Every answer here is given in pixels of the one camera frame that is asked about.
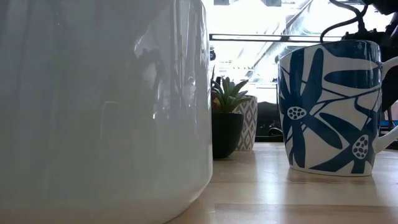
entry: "plant pot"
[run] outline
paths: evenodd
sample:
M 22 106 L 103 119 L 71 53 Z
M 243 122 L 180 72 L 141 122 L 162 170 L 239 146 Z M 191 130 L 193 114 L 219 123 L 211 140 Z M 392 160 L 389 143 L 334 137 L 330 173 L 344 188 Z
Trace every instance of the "plant pot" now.
M 213 158 L 222 159 L 235 151 L 243 128 L 243 114 L 213 113 L 211 131 L 213 134 Z
M 256 140 L 257 128 L 257 97 L 247 95 L 250 101 L 240 104 L 235 112 L 243 114 L 243 128 L 241 137 L 239 138 L 237 151 L 250 151 L 253 150 L 254 141 Z

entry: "black pot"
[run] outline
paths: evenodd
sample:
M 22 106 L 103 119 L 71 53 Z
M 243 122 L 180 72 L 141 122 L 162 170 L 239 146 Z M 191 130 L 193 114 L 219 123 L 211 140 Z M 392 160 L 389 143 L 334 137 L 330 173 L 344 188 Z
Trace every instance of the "black pot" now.
M 228 157 L 238 146 L 243 128 L 243 114 L 213 113 L 211 131 L 213 133 L 213 158 Z

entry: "potted plant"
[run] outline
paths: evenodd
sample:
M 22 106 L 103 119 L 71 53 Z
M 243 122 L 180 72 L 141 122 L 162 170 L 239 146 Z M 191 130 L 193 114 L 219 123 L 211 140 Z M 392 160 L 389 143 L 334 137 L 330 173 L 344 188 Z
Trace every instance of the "potted plant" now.
M 241 103 L 251 100 L 245 98 L 247 91 L 239 92 L 248 82 L 235 85 L 229 77 L 220 83 L 211 81 L 211 131 L 213 135 L 213 158 L 228 157 L 236 149 L 243 127 L 243 114 L 233 113 Z

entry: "mug handle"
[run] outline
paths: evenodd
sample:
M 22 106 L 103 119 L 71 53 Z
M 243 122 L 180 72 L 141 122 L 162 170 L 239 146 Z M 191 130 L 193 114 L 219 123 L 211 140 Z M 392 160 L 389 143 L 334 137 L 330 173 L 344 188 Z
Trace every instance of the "mug handle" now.
M 383 80 L 386 77 L 387 72 L 395 66 L 398 66 L 398 57 L 394 57 L 382 63 L 381 80 Z M 386 135 L 378 139 L 377 147 L 374 150 L 374 152 L 377 154 L 385 150 L 391 143 L 393 143 L 397 139 L 398 139 L 398 126 L 396 126 L 393 130 L 391 130 Z

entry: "white vase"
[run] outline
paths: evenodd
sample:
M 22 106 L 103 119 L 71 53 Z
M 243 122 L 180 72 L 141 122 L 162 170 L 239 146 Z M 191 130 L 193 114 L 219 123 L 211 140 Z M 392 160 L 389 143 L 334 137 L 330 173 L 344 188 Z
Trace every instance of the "white vase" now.
M 0 2 L 0 223 L 163 223 L 212 173 L 196 0 Z
M 235 112 L 244 115 L 243 129 L 239 139 L 237 151 L 251 151 L 256 140 L 257 128 L 257 97 L 247 96 L 251 100 L 240 104 Z

